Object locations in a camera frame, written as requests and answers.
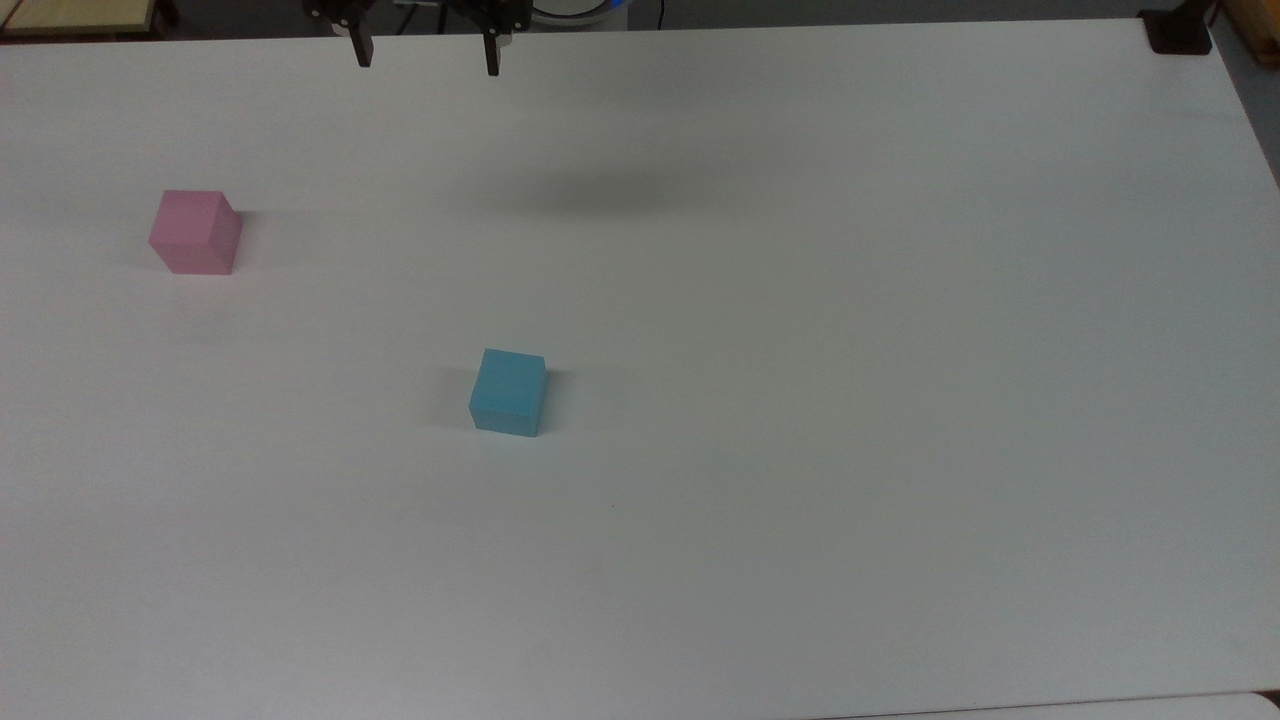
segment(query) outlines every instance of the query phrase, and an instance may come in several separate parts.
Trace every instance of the pink cube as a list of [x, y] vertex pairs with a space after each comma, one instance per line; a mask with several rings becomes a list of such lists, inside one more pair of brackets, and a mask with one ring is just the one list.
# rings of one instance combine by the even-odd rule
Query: pink cube
[[172, 273], [229, 275], [242, 224], [221, 192], [166, 190], [150, 243]]

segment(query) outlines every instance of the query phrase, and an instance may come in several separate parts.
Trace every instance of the floor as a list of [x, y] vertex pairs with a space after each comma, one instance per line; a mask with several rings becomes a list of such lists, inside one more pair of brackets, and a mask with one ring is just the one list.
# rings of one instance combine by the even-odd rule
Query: floor
[[[303, 15], [296, 0], [175, 0], [182, 38], [297, 37], [330, 35], [329, 26]], [[659, 3], [635, 0], [630, 29], [658, 24]], [[663, 28], [726, 28], [963, 20], [1133, 18], [1143, 8], [1171, 8], [1178, 0], [664, 0]], [[370, 10], [374, 35], [396, 32], [404, 9], [379, 0]], [[451, 18], [445, 32], [474, 32]], [[435, 9], [417, 12], [407, 33], [435, 32]], [[1224, 14], [1213, 37], [1235, 81], [1271, 170], [1280, 178], [1280, 72], [1253, 60]]]

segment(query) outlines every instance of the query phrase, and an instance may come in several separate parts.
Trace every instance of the block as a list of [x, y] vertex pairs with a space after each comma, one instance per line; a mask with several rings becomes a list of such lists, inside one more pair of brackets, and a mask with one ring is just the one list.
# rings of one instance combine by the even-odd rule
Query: block
[[229, 275], [242, 224], [221, 192], [166, 190], [148, 242], [172, 273]]
[[547, 361], [538, 355], [485, 350], [471, 389], [476, 428], [538, 437], [538, 419], [547, 393]]

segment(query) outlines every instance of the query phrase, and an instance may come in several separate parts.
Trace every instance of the black bracket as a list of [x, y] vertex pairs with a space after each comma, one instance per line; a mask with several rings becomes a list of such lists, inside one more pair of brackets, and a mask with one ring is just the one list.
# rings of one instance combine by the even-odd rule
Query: black bracket
[[1147, 28], [1147, 41], [1160, 55], [1208, 55], [1213, 41], [1204, 24], [1204, 13], [1216, 0], [1187, 0], [1172, 10], [1142, 10], [1138, 17]]

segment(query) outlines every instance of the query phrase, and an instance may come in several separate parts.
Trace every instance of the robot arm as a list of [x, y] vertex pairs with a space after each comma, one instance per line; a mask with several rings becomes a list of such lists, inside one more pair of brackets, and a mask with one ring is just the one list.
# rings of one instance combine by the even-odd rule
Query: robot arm
[[[365, 23], [365, 13], [376, 0], [302, 0], [302, 10], [312, 18], [324, 18], [351, 33], [360, 67], [374, 61], [374, 40]], [[529, 29], [532, 0], [443, 0], [449, 9], [470, 18], [484, 35], [485, 61], [489, 74], [497, 77], [502, 47], [511, 44], [513, 32]]]

